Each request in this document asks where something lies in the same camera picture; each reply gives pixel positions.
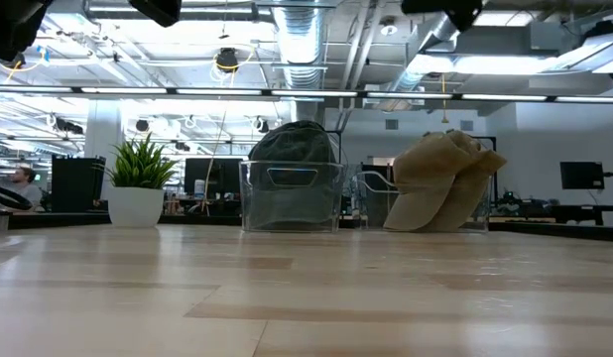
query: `beige cap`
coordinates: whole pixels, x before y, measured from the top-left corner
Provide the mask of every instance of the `beige cap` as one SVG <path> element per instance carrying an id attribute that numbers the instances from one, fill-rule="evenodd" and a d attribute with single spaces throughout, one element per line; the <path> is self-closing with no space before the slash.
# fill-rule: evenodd
<path id="1" fill-rule="evenodd" d="M 423 231 L 449 232 L 463 225 L 489 188 L 490 177 L 507 163 L 495 152 L 481 149 L 476 140 L 462 132 L 450 132 L 447 136 L 474 162 L 456 175 L 443 205 Z"/>
<path id="2" fill-rule="evenodd" d="M 456 174 L 474 161 L 447 134 L 424 135 L 395 159 L 395 185 L 400 194 L 384 228 L 411 231 L 428 225 L 447 198 Z"/>

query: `white pot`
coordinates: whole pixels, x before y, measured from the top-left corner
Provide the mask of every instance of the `white pot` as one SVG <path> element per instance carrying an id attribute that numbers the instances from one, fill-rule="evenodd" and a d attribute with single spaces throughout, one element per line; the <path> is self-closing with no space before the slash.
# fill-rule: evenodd
<path id="1" fill-rule="evenodd" d="M 154 227 L 164 206 L 162 189 L 111 187 L 108 214 L 117 227 Z"/>

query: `potted plant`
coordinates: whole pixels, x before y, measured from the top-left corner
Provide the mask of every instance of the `potted plant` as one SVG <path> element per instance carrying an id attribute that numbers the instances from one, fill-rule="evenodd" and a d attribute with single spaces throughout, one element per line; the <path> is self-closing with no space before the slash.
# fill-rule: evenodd
<path id="1" fill-rule="evenodd" d="M 115 146 L 114 169 L 106 169 L 113 187 L 108 197 L 112 224 L 119 227 L 153 227 L 159 222 L 164 204 L 164 184 L 172 177 L 176 162 L 165 161 L 162 148 L 143 141 Z"/>

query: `clear acrylic bin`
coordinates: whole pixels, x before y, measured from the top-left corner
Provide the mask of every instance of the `clear acrylic bin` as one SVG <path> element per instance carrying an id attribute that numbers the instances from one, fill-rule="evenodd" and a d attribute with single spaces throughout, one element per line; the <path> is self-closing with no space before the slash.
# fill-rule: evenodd
<path id="1" fill-rule="evenodd" d="M 243 230 L 336 232 L 343 184 L 343 165 L 242 162 Z"/>
<path id="2" fill-rule="evenodd" d="M 351 179 L 351 186 L 355 227 L 384 229 L 386 218 L 399 196 L 397 187 L 377 172 L 358 173 Z M 491 210 L 490 191 L 488 183 L 476 209 L 458 228 L 458 232 L 488 232 Z"/>

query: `table surface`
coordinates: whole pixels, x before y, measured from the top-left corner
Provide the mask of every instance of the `table surface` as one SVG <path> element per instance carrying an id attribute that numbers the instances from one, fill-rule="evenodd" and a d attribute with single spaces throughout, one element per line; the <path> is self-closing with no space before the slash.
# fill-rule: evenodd
<path id="1" fill-rule="evenodd" d="M 10 231 L 0 235 L 2 356 L 613 356 L 613 243 Z"/>

